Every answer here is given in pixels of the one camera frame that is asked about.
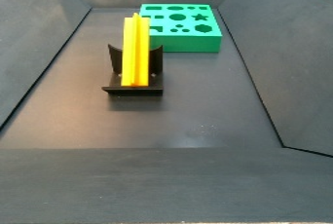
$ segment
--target green shape sorter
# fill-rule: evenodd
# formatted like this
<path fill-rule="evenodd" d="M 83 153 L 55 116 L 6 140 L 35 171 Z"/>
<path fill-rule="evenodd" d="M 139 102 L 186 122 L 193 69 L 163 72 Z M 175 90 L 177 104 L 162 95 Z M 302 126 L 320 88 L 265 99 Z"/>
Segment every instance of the green shape sorter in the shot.
<path fill-rule="evenodd" d="M 151 19 L 151 49 L 165 52 L 218 53 L 222 34 L 210 5 L 143 4 L 141 16 Z"/>

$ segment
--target black base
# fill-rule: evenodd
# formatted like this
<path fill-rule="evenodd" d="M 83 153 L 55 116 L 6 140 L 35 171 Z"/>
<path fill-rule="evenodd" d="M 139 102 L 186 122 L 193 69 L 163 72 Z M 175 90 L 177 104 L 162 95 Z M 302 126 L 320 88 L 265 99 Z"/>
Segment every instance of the black base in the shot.
<path fill-rule="evenodd" d="M 109 87 L 102 88 L 109 94 L 114 95 L 162 95 L 163 94 L 163 73 L 150 76 L 149 87 L 123 87 L 121 76 L 113 73 Z"/>
<path fill-rule="evenodd" d="M 114 95 L 162 95 L 163 94 L 163 46 L 150 51 L 150 81 L 149 87 L 123 87 L 121 85 L 122 50 L 110 47 L 110 57 L 114 73 L 109 87 L 103 91 Z"/>

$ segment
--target star-shaped hole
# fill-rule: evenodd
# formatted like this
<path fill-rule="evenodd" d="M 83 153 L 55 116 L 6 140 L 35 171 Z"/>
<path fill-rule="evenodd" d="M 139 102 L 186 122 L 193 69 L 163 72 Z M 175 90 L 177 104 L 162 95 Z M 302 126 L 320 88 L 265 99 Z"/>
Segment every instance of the star-shaped hole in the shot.
<path fill-rule="evenodd" d="M 207 20 L 207 17 L 203 16 L 202 14 L 198 14 L 197 16 L 193 16 L 194 20 Z"/>

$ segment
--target table surface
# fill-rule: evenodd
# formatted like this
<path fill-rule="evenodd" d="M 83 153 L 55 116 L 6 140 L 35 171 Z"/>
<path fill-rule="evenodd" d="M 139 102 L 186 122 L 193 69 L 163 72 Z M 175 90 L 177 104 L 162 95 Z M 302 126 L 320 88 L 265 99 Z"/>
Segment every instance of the table surface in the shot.
<path fill-rule="evenodd" d="M 165 54 L 165 95 L 117 97 L 109 43 L 123 18 L 95 10 L 0 135 L 0 148 L 280 147 L 224 22 L 218 54 Z"/>

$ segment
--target yellow block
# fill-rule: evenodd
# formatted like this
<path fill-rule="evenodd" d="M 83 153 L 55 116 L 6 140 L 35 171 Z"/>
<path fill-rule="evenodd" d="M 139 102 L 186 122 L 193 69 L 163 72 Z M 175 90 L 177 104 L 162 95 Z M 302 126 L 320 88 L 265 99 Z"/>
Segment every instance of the yellow block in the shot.
<path fill-rule="evenodd" d="M 123 87 L 149 86 L 150 64 L 150 19 L 141 18 L 135 13 L 133 18 L 125 18 L 122 73 Z"/>

